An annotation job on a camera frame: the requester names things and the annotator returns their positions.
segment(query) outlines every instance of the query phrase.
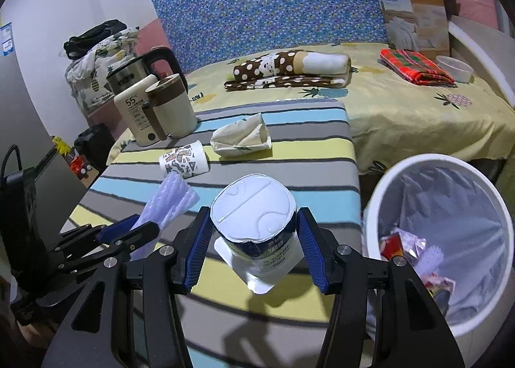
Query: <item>stainless steel kettle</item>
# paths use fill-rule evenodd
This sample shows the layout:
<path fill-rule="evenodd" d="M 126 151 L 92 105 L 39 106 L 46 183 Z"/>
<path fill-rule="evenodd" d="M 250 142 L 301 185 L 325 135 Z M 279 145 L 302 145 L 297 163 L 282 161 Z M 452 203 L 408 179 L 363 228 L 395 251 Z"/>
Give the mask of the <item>stainless steel kettle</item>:
<path fill-rule="evenodd" d="M 161 77 L 152 68 L 152 64 L 158 60 L 165 60 L 170 65 L 173 73 L 179 74 L 187 92 L 188 82 L 186 81 L 186 77 L 184 73 L 182 73 L 181 66 L 173 54 L 173 51 L 168 47 L 156 47 L 109 73 L 107 75 L 107 83 L 111 91 L 115 95 L 118 95 L 151 74 L 155 75 L 159 81 Z"/>

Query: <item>blue floral fabric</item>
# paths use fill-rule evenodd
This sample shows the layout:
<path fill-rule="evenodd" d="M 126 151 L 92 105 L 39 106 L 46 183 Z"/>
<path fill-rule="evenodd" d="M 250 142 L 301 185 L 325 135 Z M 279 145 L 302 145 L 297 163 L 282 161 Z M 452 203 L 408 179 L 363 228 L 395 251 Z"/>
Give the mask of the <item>blue floral fabric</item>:
<path fill-rule="evenodd" d="M 152 0 L 185 72 L 259 51 L 386 41 L 377 0 Z"/>

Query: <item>cardboard box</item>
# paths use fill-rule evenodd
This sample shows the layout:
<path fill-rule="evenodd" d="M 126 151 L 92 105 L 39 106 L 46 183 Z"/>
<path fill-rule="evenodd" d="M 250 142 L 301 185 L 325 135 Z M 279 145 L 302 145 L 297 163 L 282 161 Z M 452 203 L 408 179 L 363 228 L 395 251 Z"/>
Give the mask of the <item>cardboard box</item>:
<path fill-rule="evenodd" d="M 450 55 L 444 0 L 379 0 L 388 42 L 434 60 Z"/>

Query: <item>folded blanket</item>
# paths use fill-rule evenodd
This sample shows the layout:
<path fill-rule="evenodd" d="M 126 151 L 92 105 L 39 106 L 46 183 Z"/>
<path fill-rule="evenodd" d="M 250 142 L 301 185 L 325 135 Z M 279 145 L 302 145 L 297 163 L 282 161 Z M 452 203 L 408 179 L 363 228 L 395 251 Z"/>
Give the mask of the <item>folded blanket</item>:
<path fill-rule="evenodd" d="M 456 86 L 454 79 L 420 53 L 383 49 L 379 56 L 380 63 L 415 85 Z"/>
<path fill-rule="evenodd" d="M 235 66 L 225 87 L 228 91 L 302 86 L 343 88 L 349 81 L 350 65 L 345 54 L 275 52 Z"/>

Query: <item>yogurt cup foil lid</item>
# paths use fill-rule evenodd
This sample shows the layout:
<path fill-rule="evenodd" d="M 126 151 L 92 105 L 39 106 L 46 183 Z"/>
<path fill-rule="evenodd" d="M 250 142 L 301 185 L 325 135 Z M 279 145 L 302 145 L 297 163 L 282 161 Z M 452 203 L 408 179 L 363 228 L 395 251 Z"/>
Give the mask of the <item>yogurt cup foil lid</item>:
<path fill-rule="evenodd" d="M 233 244 L 259 244 L 277 236 L 297 208 L 286 187 L 267 175 L 244 176 L 226 186 L 213 201 L 211 220 Z"/>

